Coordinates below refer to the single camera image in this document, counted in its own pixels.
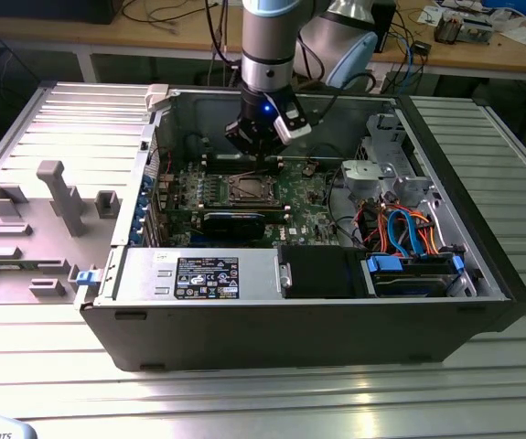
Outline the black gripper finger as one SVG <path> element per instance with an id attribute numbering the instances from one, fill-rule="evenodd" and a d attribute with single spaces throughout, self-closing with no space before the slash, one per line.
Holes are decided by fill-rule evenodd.
<path id="1" fill-rule="evenodd" d="M 264 129 L 262 137 L 262 173 L 274 176 L 280 172 L 283 159 L 281 153 L 286 149 L 275 129 Z"/>
<path id="2" fill-rule="evenodd" d="M 225 126 L 225 137 L 243 155 L 251 158 L 253 171 L 263 170 L 262 135 L 257 122 L 239 118 Z"/>

